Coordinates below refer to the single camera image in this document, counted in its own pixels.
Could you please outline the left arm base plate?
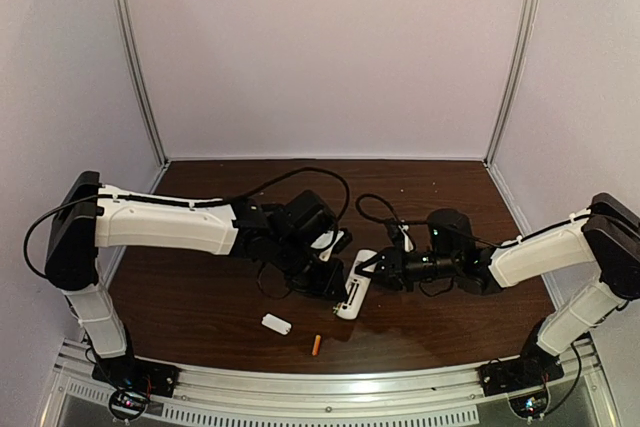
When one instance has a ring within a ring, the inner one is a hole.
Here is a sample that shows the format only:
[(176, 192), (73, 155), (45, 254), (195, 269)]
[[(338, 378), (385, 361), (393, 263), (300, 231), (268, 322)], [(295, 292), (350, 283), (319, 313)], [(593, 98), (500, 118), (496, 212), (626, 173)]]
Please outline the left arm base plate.
[(180, 369), (171, 364), (137, 357), (96, 358), (92, 378), (114, 388), (171, 398)]

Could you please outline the white remote control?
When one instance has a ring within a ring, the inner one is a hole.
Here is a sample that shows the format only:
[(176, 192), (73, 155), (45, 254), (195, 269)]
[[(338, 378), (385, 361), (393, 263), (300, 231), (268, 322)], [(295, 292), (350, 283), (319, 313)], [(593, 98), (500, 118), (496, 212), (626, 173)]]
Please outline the white remote control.
[(340, 302), (343, 304), (343, 310), (335, 315), (343, 320), (355, 320), (358, 317), (370, 286), (369, 279), (355, 273), (355, 262), (356, 257), (345, 284), (347, 299)]

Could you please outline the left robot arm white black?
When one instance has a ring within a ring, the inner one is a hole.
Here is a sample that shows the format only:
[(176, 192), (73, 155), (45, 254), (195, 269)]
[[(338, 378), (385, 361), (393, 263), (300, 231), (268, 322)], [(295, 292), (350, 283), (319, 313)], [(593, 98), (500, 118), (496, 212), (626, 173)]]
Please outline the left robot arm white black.
[(278, 269), (292, 292), (346, 299), (344, 265), (335, 256), (350, 241), (339, 226), (343, 214), (311, 190), (286, 204), (260, 204), (253, 196), (203, 200), (140, 194), (85, 171), (62, 204), (37, 219), (51, 225), (44, 267), (33, 272), (66, 297), (108, 381), (129, 387), (141, 373), (130, 334), (98, 272), (102, 248), (154, 247), (248, 259)]

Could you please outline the orange battery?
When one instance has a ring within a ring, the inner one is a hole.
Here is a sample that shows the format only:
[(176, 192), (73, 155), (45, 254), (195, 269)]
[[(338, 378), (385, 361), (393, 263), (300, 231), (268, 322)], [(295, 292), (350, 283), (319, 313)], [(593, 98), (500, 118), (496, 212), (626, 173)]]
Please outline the orange battery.
[(320, 345), (321, 345), (321, 341), (322, 341), (322, 336), (320, 334), (315, 335), (313, 346), (312, 346), (312, 351), (311, 351), (311, 355), (312, 356), (315, 357), (315, 356), (318, 355), (319, 349), (320, 349)]

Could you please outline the white battery cover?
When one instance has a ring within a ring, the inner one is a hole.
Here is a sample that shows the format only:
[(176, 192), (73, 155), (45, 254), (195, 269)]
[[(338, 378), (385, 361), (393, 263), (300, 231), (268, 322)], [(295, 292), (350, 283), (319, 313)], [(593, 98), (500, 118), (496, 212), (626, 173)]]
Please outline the white battery cover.
[(261, 325), (280, 335), (286, 336), (291, 332), (292, 324), (271, 313), (267, 313), (261, 319)]

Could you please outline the left aluminium corner post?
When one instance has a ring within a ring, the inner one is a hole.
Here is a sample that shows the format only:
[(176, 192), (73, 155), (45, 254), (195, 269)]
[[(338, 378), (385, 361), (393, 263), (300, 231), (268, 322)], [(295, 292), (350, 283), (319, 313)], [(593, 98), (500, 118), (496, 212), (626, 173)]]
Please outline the left aluminium corner post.
[(140, 55), (136, 45), (135, 33), (128, 0), (114, 0), (116, 18), (129, 76), (142, 119), (143, 127), (150, 142), (156, 164), (164, 167), (169, 159), (162, 144), (159, 129), (151, 107), (149, 93), (144, 79)]

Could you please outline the circuit board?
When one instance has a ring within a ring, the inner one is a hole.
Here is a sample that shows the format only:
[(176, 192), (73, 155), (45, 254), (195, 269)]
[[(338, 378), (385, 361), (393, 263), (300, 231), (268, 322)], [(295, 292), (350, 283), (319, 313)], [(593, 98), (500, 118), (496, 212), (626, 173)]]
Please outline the circuit board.
[(111, 415), (118, 421), (131, 422), (140, 418), (147, 410), (150, 400), (143, 394), (130, 390), (115, 390), (107, 401)]
[(512, 413), (524, 420), (534, 420), (543, 416), (550, 404), (549, 392), (546, 388), (538, 388), (508, 397)]

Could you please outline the aluminium corner post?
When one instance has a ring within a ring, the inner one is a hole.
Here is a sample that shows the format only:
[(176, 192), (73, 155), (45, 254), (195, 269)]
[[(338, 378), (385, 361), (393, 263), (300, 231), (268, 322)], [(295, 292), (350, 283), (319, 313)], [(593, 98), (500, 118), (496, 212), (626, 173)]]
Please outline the aluminium corner post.
[(129, 76), (142, 119), (143, 127), (150, 142), (156, 164), (164, 167), (169, 159), (162, 144), (159, 129), (151, 107), (149, 93), (144, 79), (140, 55), (136, 45), (135, 33), (128, 0), (114, 0), (116, 18)]
[(539, 2), (540, 0), (522, 0), (508, 75), (501, 97), (498, 115), (484, 157), (484, 164), (487, 168), (490, 168), (495, 163), (499, 147), (506, 132), (509, 116), (517, 95), (517, 89), (524, 72), (527, 50), (534, 30)]

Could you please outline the left circuit board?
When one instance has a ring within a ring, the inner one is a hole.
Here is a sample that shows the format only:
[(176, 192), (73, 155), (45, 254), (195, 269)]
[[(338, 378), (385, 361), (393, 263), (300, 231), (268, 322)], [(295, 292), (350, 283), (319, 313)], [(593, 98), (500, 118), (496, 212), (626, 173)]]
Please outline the left circuit board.
[(143, 394), (130, 390), (115, 390), (107, 401), (111, 415), (118, 421), (131, 422), (140, 418), (147, 410), (150, 400)]

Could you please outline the front aluminium rail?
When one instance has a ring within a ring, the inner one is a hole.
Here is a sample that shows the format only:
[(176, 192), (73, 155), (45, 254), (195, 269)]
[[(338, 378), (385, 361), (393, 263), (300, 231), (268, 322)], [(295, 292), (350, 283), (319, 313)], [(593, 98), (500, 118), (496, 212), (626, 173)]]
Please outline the front aluminium rail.
[(542, 421), (515, 415), (516, 396), (486, 396), (479, 366), (375, 374), (277, 374), (176, 364), (172, 397), (153, 395), (131, 424), (107, 408), (87, 346), (65, 340), (36, 426), (620, 426), (593, 343), (577, 344), (581, 377)]

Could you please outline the right circuit board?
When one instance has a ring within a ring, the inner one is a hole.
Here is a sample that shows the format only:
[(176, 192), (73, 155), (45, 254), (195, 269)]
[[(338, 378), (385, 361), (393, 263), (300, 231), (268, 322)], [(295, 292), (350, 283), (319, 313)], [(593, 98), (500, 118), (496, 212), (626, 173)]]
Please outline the right circuit board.
[(549, 392), (546, 388), (538, 388), (508, 397), (512, 413), (524, 420), (534, 420), (543, 416), (550, 404)]

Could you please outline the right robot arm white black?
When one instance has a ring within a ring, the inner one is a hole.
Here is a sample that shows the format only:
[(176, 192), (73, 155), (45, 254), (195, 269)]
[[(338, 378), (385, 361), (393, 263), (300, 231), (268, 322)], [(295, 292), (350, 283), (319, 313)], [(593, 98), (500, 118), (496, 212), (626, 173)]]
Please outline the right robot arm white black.
[(598, 271), (574, 296), (530, 332), (519, 356), (500, 365), (506, 378), (552, 377), (559, 356), (611, 312), (639, 297), (639, 217), (608, 193), (568, 219), (502, 243), (472, 233), (470, 219), (451, 208), (431, 212), (423, 225), (430, 249), (410, 243), (411, 220), (381, 220), (392, 246), (354, 269), (355, 274), (394, 291), (449, 280), (474, 295), (493, 295), (525, 280), (579, 264)]

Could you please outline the right aluminium corner post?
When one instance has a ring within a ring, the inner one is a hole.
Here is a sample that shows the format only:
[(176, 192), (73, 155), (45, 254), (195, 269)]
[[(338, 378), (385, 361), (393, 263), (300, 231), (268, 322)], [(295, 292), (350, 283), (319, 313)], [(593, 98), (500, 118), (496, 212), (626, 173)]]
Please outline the right aluminium corner post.
[(498, 115), (484, 157), (484, 164), (487, 168), (490, 168), (495, 163), (499, 147), (506, 132), (509, 116), (517, 95), (517, 89), (524, 72), (527, 50), (534, 30), (539, 2), (540, 0), (522, 0), (508, 75), (501, 97)]

